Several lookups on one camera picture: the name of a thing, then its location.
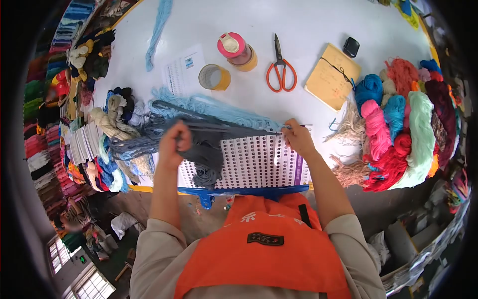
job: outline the paper sheet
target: paper sheet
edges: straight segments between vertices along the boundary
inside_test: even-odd
[[[177,96],[189,96],[194,93],[211,95],[198,81],[198,75],[203,66],[204,53],[201,44],[194,45],[183,51],[177,58],[161,64],[163,83]]]
[[[322,58],[338,69],[343,68],[345,75],[357,82],[361,67],[334,45],[328,44]],[[324,102],[335,112],[339,112],[347,95],[352,90],[352,84],[347,82],[344,75],[333,68],[327,61],[319,59],[312,74],[305,83],[304,89]]]

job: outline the notebook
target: notebook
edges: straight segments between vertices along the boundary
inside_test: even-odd
[[[322,54],[322,58],[338,69],[342,67],[345,75],[349,79],[353,78],[355,83],[357,82],[361,71],[360,65],[333,44],[328,44]],[[352,84],[347,82],[344,75],[333,68],[327,61],[319,59],[305,83],[304,89],[333,111],[339,112],[342,104],[347,100],[347,95],[352,90]]]

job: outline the orange scissor handle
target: orange scissor handle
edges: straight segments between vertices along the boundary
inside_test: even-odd
[[[267,78],[267,85],[269,86],[269,88],[273,91],[273,92],[280,92],[281,90],[284,90],[284,91],[292,91],[294,90],[295,86],[297,85],[297,73],[295,72],[295,69],[292,67],[292,65],[290,65],[287,60],[283,59],[283,62],[292,70],[292,73],[293,73],[293,77],[294,77],[294,83],[292,84],[292,87],[287,89],[285,88],[285,66],[284,68],[282,69],[282,78],[281,78],[281,75],[279,73],[279,69],[277,68],[277,66],[273,64],[271,64],[271,66],[269,67],[269,69],[267,70],[267,74],[266,74],[266,78]],[[269,74],[271,73],[272,71],[272,68],[275,69],[275,73],[277,75],[277,79],[279,81],[279,89],[274,89],[269,81]]]

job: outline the concrete floor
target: concrete floor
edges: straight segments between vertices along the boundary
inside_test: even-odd
[[[384,230],[395,221],[397,216],[421,206],[427,199],[438,176],[426,180],[424,183],[405,189],[395,189],[380,193],[363,192],[359,186],[346,189],[352,207],[360,220],[366,238]],[[313,191],[304,194],[316,209]],[[210,210],[205,210],[199,204],[197,197],[189,195],[179,196],[179,212],[181,215],[181,229],[186,241],[192,241],[207,236],[217,230],[224,223],[227,211],[226,197],[216,198]],[[151,204],[151,193],[130,191],[119,193],[108,199],[105,208],[113,213],[126,211],[136,217],[146,226]]]

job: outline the beige shirt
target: beige shirt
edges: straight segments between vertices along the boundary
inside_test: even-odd
[[[324,232],[340,256],[352,298],[386,298],[357,217],[340,216],[332,220]],[[148,219],[146,230],[138,238],[130,282],[131,299],[173,298],[179,275],[198,241],[186,246],[185,237],[177,228],[161,220]],[[185,298],[317,299],[326,296],[275,287],[223,285],[194,288]]]

